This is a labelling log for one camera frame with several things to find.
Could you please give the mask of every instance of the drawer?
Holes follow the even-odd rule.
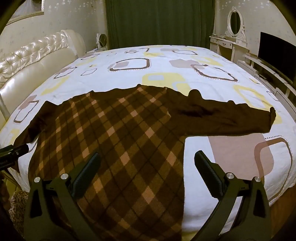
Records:
[[[268,83],[267,81],[265,81],[264,79],[262,79],[262,78],[261,78],[260,76],[258,76],[258,75],[255,75],[254,77],[255,77],[255,79],[257,79],[258,81],[260,81],[262,84],[264,84],[264,86],[265,86],[266,88],[268,88],[272,94],[275,93],[276,90],[275,90],[275,88],[274,88],[270,83]]]
[[[296,108],[293,105],[293,103],[278,88],[276,88],[274,95],[279,100],[279,102],[285,107],[285,109],[289,112],[293,120],[296,121]]]
[[[253,69],[251,66],[249,66],[247,63],[245,63],[244,61],[239,60],[237,62],[237,65],[253,77],[255,76],[255,74],[257,74],[257,71]]]
[[[210,38],[211,43],[217,44],[218,43],[218,39],[212,39]]]
[[[232,43],[225,42],[223,40],[219,40],[218,44],[223,46],[224,48],[232,49]]]
[[[218,45],[215,44],[215,43],[211,43],[210,44],[210,50],[217,53],[217,50],[218,50]]]

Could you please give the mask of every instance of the sweater sleeve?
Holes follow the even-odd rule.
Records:
[[[18,147],[22,144],[31,143],[54,120],[55,113],[60,106],[45,101],[27,128],[15,139],[13,146]],[[12,168],[20,172],[17,161]]]
[[[276,118],[273,107],[265,111],[233,101],[204,100],[198,90],[179,97],[175,106],[178,130],[187,136],[267,133]]]

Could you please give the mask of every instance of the tufted headboard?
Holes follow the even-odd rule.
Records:
[[[85,44],[81,35],[61,30],[0,60],[0,129],[38,86],[83,55]]]

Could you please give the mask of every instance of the leopard print fabric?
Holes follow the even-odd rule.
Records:
[[[15,191],[10,199],[11,209],[8,211],[14,228],[24,236],[24,216],[28,200],[28,192]]]

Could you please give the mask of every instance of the bed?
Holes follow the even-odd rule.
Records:
[[[212,162],[238,178],[261,177],[276,232],[294,207],[289,197],[295,193],[290,187],[296,178],[296,123],[263,84],[208,49],[157,45],[85,54],[83,39],[72,30],[33,42],[0,62],[0,145],[13,144],[45,101],[61,104],[91,90],[126,89],[137,84],[169,87],[184,95],[198,89],[204,99],[233,100],[262,110],[275,108],[277,117],[269,133],[186,139],[182,231],[183,239],[190,240],[218,202],[194,166],[194,154],[202,150]],[[19,158],[20,173],[9,169],[25,191],[30,190],[28,166],[36,144],[37,140],[30,143],[29,153]],[[288,197],[282,199],[288,188]],[[230,229],[240,200],[223,232]]]

